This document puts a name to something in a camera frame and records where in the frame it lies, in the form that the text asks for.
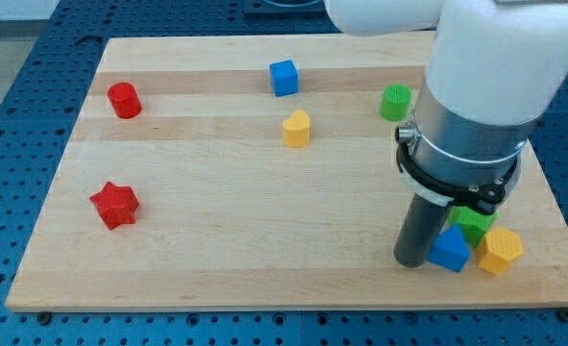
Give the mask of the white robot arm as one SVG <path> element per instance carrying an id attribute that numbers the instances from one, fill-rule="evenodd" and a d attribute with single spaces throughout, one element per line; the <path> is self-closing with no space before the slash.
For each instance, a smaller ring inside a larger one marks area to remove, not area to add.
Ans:
<path id="1" fill-rule="evenodd" d="M 397 165 L 416 208 L 498 208 L 520 156 L 568 74 L 568 1 L 329 1 L 353 36 L 434 28 Z"/>

